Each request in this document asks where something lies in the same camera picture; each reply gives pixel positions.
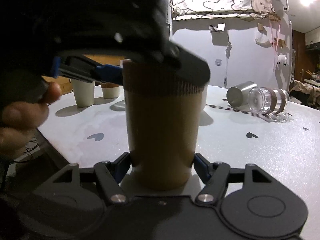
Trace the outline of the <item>person's left hand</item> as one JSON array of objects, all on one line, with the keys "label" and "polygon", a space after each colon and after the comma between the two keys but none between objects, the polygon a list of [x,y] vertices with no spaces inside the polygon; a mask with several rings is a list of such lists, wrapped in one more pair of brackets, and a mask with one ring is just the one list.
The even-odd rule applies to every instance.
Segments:
[{"label": "person's left hand", "polygon": [[2,113],[1,156],[16,159],[25,151],[25,146],[34,136],[34,131],[48,118],[48,105],[61,96],[61,88],[49,83],[47,94],[41,103],[13,102]]}]

